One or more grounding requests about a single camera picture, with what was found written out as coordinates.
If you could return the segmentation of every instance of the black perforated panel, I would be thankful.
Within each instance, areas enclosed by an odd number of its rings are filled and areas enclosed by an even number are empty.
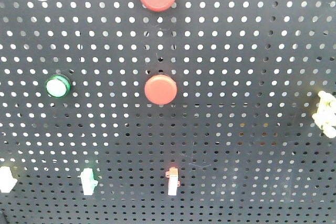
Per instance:
[[[19,180],[0,209],[10,223],[335,223],[335,143],[311,118],[335,91],[335,7],[0,0],[0,166]],[[174,104],[144,95],[159,72]],[[65,98],[45,92],[54,73],[73,82]]]

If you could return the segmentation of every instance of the white plastic clip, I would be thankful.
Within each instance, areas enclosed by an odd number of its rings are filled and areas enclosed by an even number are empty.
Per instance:
[[[317,113],[313,114],[315,124],[328,138],[336,137],[336,98],[324,91],[319,92],[320,103]]]
[[[0,167],[0,190],[3,194],[9,194],[15,186],[17,179],[13,178],[11,168]]]
[[[175,167],[169,168],[169,171],[166,172],[166,178],[169,178],[168,181],[168,195],[176,196],[177,188],[180,186],[180,181],[178,180],[178,169]]]
[[[85,168],[80,173],[80,180],[82,182],[84,195],[92,195],[94,188],[98,185],[98,181],[93,177],[93,170]]]

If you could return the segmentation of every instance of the green indicator light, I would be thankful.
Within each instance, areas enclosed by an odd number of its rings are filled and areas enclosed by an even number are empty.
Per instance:
[[[46,81],[46,90],[52,97],[65,97],[70,92],[70,89],[70,80],[63,74],[54,74]]]

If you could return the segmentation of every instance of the metal panel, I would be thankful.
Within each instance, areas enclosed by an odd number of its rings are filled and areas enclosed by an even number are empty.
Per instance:
[[[0,0],[0,165],[19,180],[0,209],[10,223],[334,223],[334,140],[311,114],[335,91],[335,6]],[[144,96],[159,72],[174,104]],[[53,73],[74,82],[63,99],[45,92]]]

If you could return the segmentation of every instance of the white clip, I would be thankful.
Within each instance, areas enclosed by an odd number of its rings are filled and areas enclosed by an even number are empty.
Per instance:
[[[169,171],[166,172],[166,178],[169,178],[168,181],[168,195],[176,196],[177,188],[180,186],[180,181],[178,180],[178,169],[175,167],[169,168]]]
[[[0,178],[1,192],[9,194],[17,182],[17,179],[12,176],[11,168],[8,166],[0,167]]]
[[[80,173],[80,180],[82,182],[84,195],[92,195],[94,188],[98,185],[98,181],[93,177],[93,170],[91,168],[85,168]]]
[[[323,130],[328,138],[336,137],[336,98],[324,91],[319,92],[320,103],[317,113],[312,117],[315,124]]]

